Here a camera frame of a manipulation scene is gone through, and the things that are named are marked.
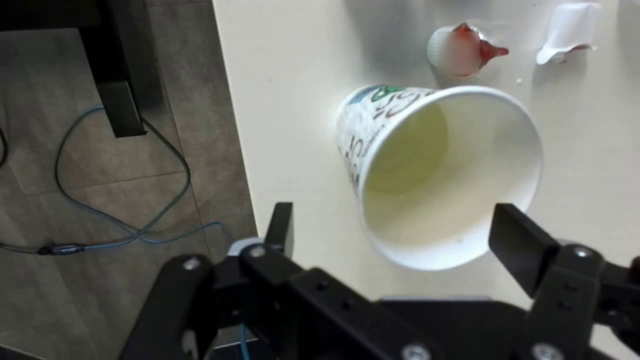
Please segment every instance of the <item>white table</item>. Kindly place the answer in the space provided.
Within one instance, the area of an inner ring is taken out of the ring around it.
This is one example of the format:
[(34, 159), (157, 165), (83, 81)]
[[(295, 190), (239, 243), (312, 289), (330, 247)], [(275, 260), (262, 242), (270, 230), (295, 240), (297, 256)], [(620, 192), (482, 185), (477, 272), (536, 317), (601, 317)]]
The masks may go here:
[[(529, 305), (495, 256), (414, 272), (362, 235), (337, 152), (338, 103), (366, 84), (439, 85), (424, 55), (436, 26), (468, 20), (511, 55), (477, 84), (514, 94), (544, 141), (531, 216), (608, 260), (640, 253), (640, 2), (607, 2), (598, 47), (538, 68), (552, 2), (542, 0), (214, 0), (260, 233), (278, 199), (297, 212), (295, 256), (378, 295), (493, 295)], [(620, 358), (608, 335), (598, 344)]]

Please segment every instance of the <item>screw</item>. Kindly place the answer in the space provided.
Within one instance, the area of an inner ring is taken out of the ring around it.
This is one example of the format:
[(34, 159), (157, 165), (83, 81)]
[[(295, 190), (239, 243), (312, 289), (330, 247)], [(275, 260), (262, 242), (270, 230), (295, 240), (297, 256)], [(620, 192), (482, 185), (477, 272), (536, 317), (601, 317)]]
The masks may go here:
[(193, 272), (197, 268), (201, 268), (201, 260), (198, 257), (188, 257), (184, 263), (182, 263), (184, 270)]
[(404, 360), (430, 360), (432, 353), (422, 344), (408, 344), (402, 348)]
[(565, 353), (548, 341), (534, 344), (532, 356), (534, 356), (534, 360), (565, 360)]
[(577, 256), (581, 256), (581, 257), (587, 257), (587, 256), (591, 256), (591, 253), (593, 253), (593, 249), (582, 247), (582, 246), (577, 246), (577, 247), (574, 247), (574, 251), (577, 251)]
[(248, 253), (252, 257), (262, 257), (266, 253), (265, 246), (254, 246), (252, 249), (248, 249)]

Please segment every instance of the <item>blue cable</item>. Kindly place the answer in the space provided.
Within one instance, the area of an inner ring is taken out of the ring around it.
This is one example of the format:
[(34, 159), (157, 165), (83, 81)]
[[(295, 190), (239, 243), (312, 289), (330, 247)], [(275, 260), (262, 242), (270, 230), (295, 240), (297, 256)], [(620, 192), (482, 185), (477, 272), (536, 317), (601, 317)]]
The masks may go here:
[(248, 345), (246, 345), (246, 326), (240, 323), (240, 352), (243, 352), (243, 360), (252, 360), (252, 356), (248, 353)]
[(171, 143), (162, 131), (158, 128), (154, 128), (151, 122), (147, 122), (143, 118), (143, 123), (147, 123), (147, 128), (177, 156), (177, 159), (182, 164), (184, 172), (187, 172), (187, 181), (182, 185), (182, 190), (173, 195), (173, 199), (161, 207), (161, 212), (157, 216), (153, 216), (153, 219), (149, 219), (143, 228), (137, 228), (108, 212), (103, 212), (98, 207), (93, 207), (80, 199), (77, 199), (75, 195), (71, 195), (66, 192), (66, 188), (62, 185), (62, 179), (61, 179), (61, 157), (64, 153), (64, 147), (66, 147), (66, 141), (68, 137), (75, 134), (75, 130), (84, 122), (89, 120), (93, 113), (98, 113), (98, 111), (104, 111), (103, 105), (93, 105), (89, 107), (87, 111), (83, 111), (73, 123), (71, 128), (64, 131), (62, 140), (61, 140), (61, 146), (58, 146), (58, 152), (57, 152), (57, 162), (54, 162), (54, 179), (57, 179), (57, 188), (61, 190), (61, 193), (71, 199), (73, 204), (77, 204), (79, 207), (87, 210), (89, 214), (94, 214), (98, 218), (104, 218), (108, 221), (112, 221), (114, 226), (119, 226), (121, 230), (125, 230), (129, 235), (125, 238), (114, 238), (114, 240), (106, 240), (106, 242), (94, 242), (94, 243), (75, 243), (75, 242), (68, 242), (68, 243), (52, 243), (52, 246), (42, 246), (42, 247), (31, 247), (31, 246), (15, 246), (15, 243), (4, 243), (0, 242), (0, 249), (7, 249), (7, 251), (18, 251), (18, 253), (46, 253), (46, 256), (61, 256), (61, 253), (79, 253), (79, 251), (104, 251), (104, 249), (119, 249), (119, 247), (125, 247), (125, 246), (131, 246), (131, 243), (137, 243), (137, 242), (143, 242), (143, 243), (149, 243), (149, 246), (162, 246), (162, 243), (173, 243), (173, 242), (179, 242), (179, 240), (184, 240), (193, 233), (198, 233), (206, 228), (221, 228), (221, 231), (226, 235), (226, 240), (233, 240), (233, 233), (226, 230), (226, 226), (222, 221), (206, 221), (198, 228), (193, 228), (188, 231), (182, 231), (179, 235), (173, 235), (173, 238), (154, 238), (151, 233), (151, 228), (157, 226), (164, 214), (169, 210), (173, 210), (177, 206), (177, 202), (188, 192), (188, 188), (193, 185), (193, 169), (187, 162), (187, 157), (179, 152), (179, 147), (175, 143)]

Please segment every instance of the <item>paper cup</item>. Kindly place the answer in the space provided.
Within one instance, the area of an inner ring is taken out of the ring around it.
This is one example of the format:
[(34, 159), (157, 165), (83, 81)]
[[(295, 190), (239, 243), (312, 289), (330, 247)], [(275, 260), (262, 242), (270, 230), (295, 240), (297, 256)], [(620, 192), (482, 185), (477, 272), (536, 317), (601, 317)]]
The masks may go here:
[(531, 113), (482, 85), (358, 89), (337, 140), (369, 240), (419, 270), (487, 253), (495, 204), (527, 210), (542, 172)]

